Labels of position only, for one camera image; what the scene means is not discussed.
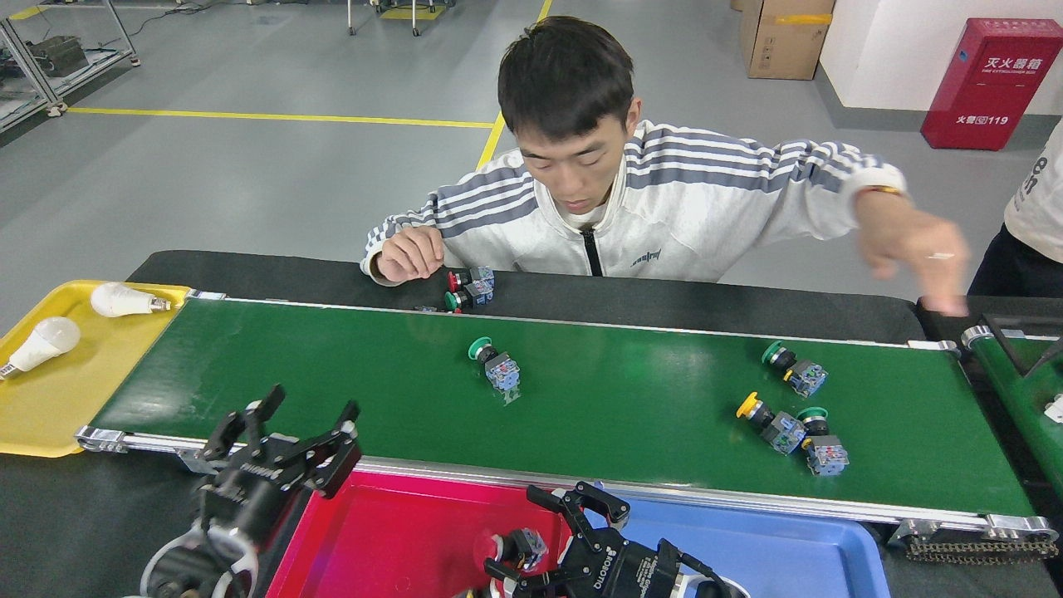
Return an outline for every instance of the yellow floor line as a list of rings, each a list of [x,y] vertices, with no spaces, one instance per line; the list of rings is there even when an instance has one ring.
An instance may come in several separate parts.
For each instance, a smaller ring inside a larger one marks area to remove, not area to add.
[[[539,17],[536,22],[541,21],[546,18],[550,14],[550,5],[554,3],[554,0],[546,0],[542,3],[542,10],[539,11]],[[482,166],[491,160],[494,156],[494,150],[499,144],[499,137],[502,136],[502,127],[505,126],[506,121],[502,118],[502,113],[494,118],[494,125],[491,126],[491,134],[487,137],[487,144],[484,146],[484,151],[479,154],[479,163],[476,164],[476,169],[478,170]]]
[[[479,154],[479,163],[476,164],[476,169],[491,161],[494,157],[494,148],[499,144],[499,137],[502,136],[502,129],[506,125],[506,120],[502,118],[502,113],[499,113],[497,118],[494,119],[494,126],[491,126],[491,134],[487,137],[487,144],[484,146],[484,152]]]
[[[376,118],[369,116],[328,116],[317,114],[257,114],[247,112],[195,112],[186,109],[131,109],[114,107],[70,106],[75,114],[113,114],[121,116],[184,116],[191,118],[233,118],[244,120],[299,120],[311,122],[355,122],[360,124],[409,124],[415,126],[453,126],[458,129],[492,129],[492,122],[466,120],[422,120],[417,118]]]
[[[40,13],[44,13],[48,8],[49,6],[30,6],[29,8],[21,10],[7,18],[13,21],[20,21],[28,19],[32,16],[39,15]]]

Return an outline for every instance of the metal rack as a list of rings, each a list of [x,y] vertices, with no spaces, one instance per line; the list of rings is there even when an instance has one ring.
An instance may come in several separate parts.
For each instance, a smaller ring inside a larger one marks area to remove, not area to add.
[[[3,80],[5,84],[0,87],[0,131],[10,129],[40,110],[46,110],[51,117],[62,116],[67,109],[64,98],[68,93],[125,58],[130,59],[132,66],[140,65],[133,42],[111,0],[101,0],[101,5],[106,8],[118,29],[115,41],[124,41],[124,49],[87,52],[87,66],[65,76],[49,76],[12,23],[14,15],[37,4],[35,0],[0,0],[0,15],[3,15],[0,20],[0,41],[22,74],[17,80]]]
[[[453,8],[455,1],[456,0],[442,0],[440,3],[444,4],[448,8]],[[351,2],[352,0],[347,0],[347,33],[349,35],[354,35],[354,22],[351,19]],[[400,5],[403,5],[403,3],[399,0],[369,0],[369,5],[373,6],[377,14],[381,14],[388,8],[396,8]],[[421,30],[417,28],[417,0],[411,0],[406,5],[409,6],[410,27],[414,30],[414,37],[420,37]],[[427,3],[422,5],[426,5],[428,7],[428,12],[431,13],[436,12],[435,0],[427,0]]]

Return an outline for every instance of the man's hand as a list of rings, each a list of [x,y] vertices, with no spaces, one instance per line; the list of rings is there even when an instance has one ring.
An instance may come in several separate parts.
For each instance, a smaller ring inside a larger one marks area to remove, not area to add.
[[[971,254],[955,222],[916,209],[905,197],[868,189],[857,191],[854,211],[860,252],[875,277],[892,276],[896,261],[904,261],[919,279],[926,309],[967,315],[962,280]]]
[[[443,264],[443,236],[434,226],[408,226],[384,241],[372,266],[391,281],[428,277]]]

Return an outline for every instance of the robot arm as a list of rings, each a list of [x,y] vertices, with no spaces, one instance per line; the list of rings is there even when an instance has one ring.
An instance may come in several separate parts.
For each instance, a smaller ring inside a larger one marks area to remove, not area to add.
[[[264,425],[284,400],[274,387],[242,413],[230,413],[203,448],[221,467],[197,493],[199,516],[191,529],[164,546],[145,567],[140,593],[151,598],[251,596],[258,552],[282,523],[301,488],[332,498],[361,459],[348,403],[332,430],[304,441],[265,434]],[[230,455],[237,439],[248,443]]]
[[[527,497],[560,514],[572,530],[572,537],[558,559],[558,567],[539,575],[525,576],[504,559],[487,559],[484,569],[502,581],[502,591],[493,592],[492,596],[680,598],[688,588],[694,588],[697,598],[748,598],[741,586],[721,578],[711,567],[667,540],[658,543],[656,551],[626,540],[620,530],[630,515],[628,503],[587,482],[577,483],[572,491],[553,493],[528,486]],[[584,509],[605,517],[609,527],[592,528]],[[696,575],[680,573],[684,565]]]

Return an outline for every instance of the bulb screw base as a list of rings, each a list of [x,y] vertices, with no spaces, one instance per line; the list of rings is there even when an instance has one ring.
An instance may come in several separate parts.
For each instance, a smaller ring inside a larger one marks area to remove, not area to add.
[[[151,304],[148,305],[152,312],[169,312],[170,303],[163,298],[162,296],[152,296]]]
[[[22,371],[18,370],[17,368],[15,368],[10,363],[3,368],[0,368],[0,380],[11,380],[12,378],[18,376],[19,374],[22,374]]]

